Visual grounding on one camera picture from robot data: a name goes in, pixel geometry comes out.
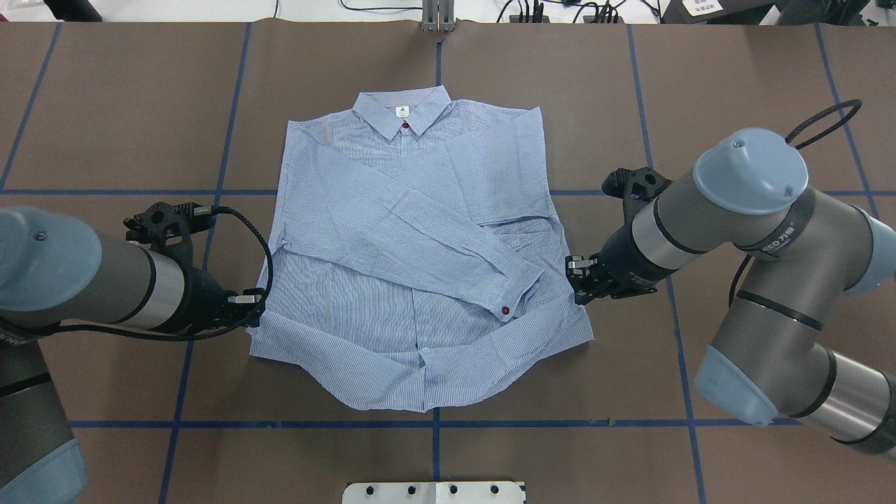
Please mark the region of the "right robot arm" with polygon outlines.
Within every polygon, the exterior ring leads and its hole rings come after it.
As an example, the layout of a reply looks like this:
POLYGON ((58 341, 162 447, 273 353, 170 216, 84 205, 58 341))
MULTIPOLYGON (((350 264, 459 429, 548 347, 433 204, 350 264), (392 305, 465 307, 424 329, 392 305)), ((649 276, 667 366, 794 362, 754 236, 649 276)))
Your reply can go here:
POLYGON ((566 258, 575 300, 653 293, 724 244, 752 258, 694 378, 703 398, 752 426, 780 415, 864 455, 894 459, 894 377, 819 344, 844 295, 894 274, 894 230, 809 185, 797 148, 740 129, 686 175, 618 169, 603 184, 624 225, 601 251, 566 258))

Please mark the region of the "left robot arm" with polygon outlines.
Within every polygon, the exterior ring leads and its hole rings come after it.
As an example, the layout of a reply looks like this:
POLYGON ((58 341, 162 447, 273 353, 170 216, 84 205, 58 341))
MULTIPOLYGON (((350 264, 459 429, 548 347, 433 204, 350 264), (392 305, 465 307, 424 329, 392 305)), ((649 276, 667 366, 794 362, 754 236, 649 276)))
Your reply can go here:
POLYGON ((2 501, 71 503, 88 485, 39 342, 96 332, 189 342, 257 328, 273 284, 272 253, 242 213, 223 205, 157 203, 124 220, 124 239, 28 205, 2 221, 2 501), (265 285, 226 290, 193 264, 193 235, 218 215, 248 227, 265 252, 265 285))

